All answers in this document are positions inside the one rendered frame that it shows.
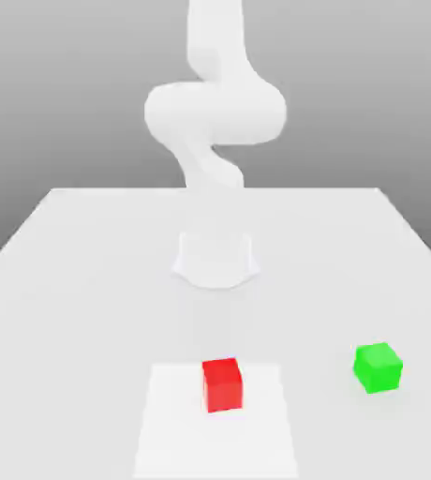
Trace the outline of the small red cube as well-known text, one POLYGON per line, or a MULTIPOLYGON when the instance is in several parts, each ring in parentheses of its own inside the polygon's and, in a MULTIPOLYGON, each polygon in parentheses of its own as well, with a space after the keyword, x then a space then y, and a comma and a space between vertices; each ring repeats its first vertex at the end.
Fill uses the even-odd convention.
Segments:
POLYGON ((243 407, 243 379, 234 357, 203 361, 201 368, 207 412, 217 413, 243 407))

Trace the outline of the small green cube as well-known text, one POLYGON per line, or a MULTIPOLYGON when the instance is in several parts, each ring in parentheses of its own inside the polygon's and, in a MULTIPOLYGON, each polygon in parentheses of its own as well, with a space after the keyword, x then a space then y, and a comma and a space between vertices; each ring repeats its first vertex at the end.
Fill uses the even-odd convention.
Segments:
POLYGON ((387 342, 357 346, 353 373, 369 395, 399 387, 403 361, 387 342))

